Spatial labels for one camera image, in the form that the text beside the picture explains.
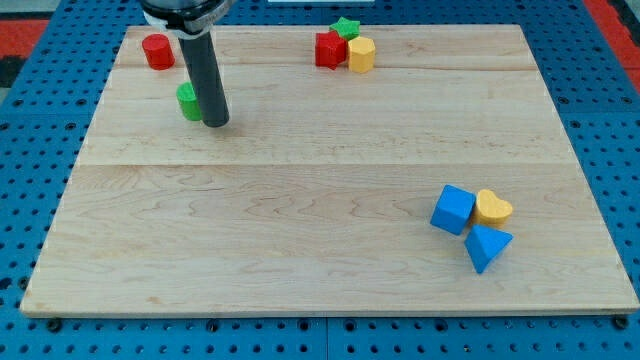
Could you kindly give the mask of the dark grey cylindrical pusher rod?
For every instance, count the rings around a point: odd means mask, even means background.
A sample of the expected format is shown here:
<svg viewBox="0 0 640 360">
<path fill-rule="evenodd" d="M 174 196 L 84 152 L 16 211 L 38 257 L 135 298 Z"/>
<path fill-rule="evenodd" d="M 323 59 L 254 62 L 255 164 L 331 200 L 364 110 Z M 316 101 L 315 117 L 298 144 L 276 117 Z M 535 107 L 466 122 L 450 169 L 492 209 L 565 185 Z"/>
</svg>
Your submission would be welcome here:
<svg viewBox="0 0 640 360">
<path fill-rule="evenodd" d="M 229 109 L 210 32 L 180 39 L 182 55 L 194 88 L 203 123 L 211 128 L 229 122 Z"/>
</svg>

